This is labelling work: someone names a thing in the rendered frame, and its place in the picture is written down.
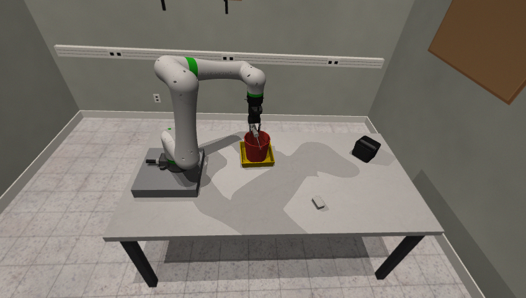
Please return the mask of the red bucket with grey handle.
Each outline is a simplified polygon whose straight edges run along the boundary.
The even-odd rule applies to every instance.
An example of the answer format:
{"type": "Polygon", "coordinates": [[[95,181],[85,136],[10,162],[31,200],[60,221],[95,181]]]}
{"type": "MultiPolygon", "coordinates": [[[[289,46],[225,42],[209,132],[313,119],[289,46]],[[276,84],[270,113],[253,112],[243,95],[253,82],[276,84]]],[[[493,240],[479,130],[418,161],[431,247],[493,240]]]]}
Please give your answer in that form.
{"type": "Polygon", "coordinates": [[[270,143],[269,134],[256,129],[255,124],[251,124],[251,134],[248,132],[244,136],[246,157],[250,162],[263,162],[267,156],[270,143]]]}

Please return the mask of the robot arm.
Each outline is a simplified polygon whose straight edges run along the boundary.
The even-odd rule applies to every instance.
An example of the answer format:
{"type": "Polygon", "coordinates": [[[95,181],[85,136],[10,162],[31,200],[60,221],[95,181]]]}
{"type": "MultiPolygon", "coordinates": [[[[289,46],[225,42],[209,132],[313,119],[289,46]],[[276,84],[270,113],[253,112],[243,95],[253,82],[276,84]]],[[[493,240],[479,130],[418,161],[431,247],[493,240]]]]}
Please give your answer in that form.
{"type": "Polygon", "coordinates": [[[196,110],[198,81],[238,79],[247,84],[247,94],[261,97],[266,77],[263,71],[246,61],[209,61],[184,56],[164,55],[154,64],[156,76],[167,84],[171,93],[175,127],[161,134],[164,153],[156,160],[160,170],[181,173],[196,167],[200,161],[197,143],[196,110]]]}

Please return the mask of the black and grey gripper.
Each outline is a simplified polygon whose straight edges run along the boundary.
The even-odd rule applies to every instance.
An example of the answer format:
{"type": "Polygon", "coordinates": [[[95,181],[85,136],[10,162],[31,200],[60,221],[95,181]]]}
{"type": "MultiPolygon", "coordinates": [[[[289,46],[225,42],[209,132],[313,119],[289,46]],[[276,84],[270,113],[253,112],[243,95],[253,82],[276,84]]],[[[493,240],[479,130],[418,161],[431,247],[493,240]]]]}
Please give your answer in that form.
{"type": "Polygon", "coordinates": [[[244,98],[244,100],[247,100],[247,102],[249,103],[249,106],[248,106],[249,115],[247,118],[247,121],[249,124],[249,133],[251,133],[251,124],[258,124],[258,123],[259,123],[258,132],[260,133],[260,129],[261,129],[260,114],[262,114],[261,104],[263,103],[263,98],[264,98],[263,96],[251,97],[249,95],[247,95],[247,98],[244,98]]]}

